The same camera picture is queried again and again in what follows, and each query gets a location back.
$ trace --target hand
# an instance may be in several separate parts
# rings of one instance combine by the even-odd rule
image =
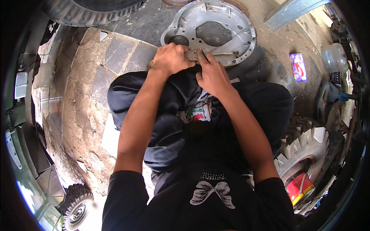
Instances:
[[[218,99],[225,93],[234,92],[235,88],[231,85],[225,68],[211,52],[207,53],[206,57],[199,48],[198,59],[202,66],[202,73],[196,74],[198,85]]]
[[[158,48],[153,59],[152,69],[164,71],[167,77],[169,77],[181,70],[195,66],[196,62],[185,58],[184,53],[188,50],[189,47],[174,43]]]

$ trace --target black t-shirt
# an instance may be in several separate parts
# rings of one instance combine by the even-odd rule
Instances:
[[[102,230],[293,230],[292,203],[279,178],[251,189],[219,164],[181,168],[149,199],[134,171],[111,175]]]

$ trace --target black pants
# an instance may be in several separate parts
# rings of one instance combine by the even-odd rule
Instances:
[[[160,173],[194,156],[217,158],[233,170],[243,173],[248,169],[248,163],[230,118],[217,99],[212,105],[211,122],[200,122],[209,125],[208,132],[201,138],[192,137],[186,124],[176,116],[177,111],[186,110],[200,96],[202,89],[195,73],[183,70],[170,76],[165,84],[144,163]],[[110,85],[107,101],[118,129],[146,76],[147,72],[144,71],[130,72],[119,76]],[[289,91],[281,85],[266,82],[237,82],[233,86],[259,122],[276,155],[280,149],[281,135],[293,112]]]

